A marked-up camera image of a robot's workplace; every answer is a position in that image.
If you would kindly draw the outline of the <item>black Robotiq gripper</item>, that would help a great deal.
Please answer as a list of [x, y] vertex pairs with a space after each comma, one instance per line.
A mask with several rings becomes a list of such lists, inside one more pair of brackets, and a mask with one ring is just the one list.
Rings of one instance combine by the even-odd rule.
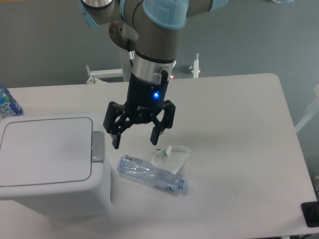
[[[143, 80], [131, 74], [125, 104], [109, 102], [103, 122], [114, 149], [119, 149], [122, 133], [133, 124], [154, 123], [150, 137], [153, 145], [157, 145], [165, 129], [172, 128], [176, 106], [165, 99], [167, 87], [167, 72], [160, 74], [159, 82]], [[159, 121], [157, 115], [161, 111], [164, 114]]]

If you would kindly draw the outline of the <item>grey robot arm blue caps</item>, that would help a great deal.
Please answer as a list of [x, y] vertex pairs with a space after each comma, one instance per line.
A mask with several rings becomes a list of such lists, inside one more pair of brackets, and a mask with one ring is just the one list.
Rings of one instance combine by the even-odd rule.
[[126, 102], [110, 102], [103, 126], [114, 148], [134, 124], [154, 124], [151, 143], [171, 128], [175, 105], [165, 99], [170, 74], [189, 17], [226, 5], [224, 0], [80, 0], [90, 27], [115, 25], [113, 42], [128, 54], [129, 86]]

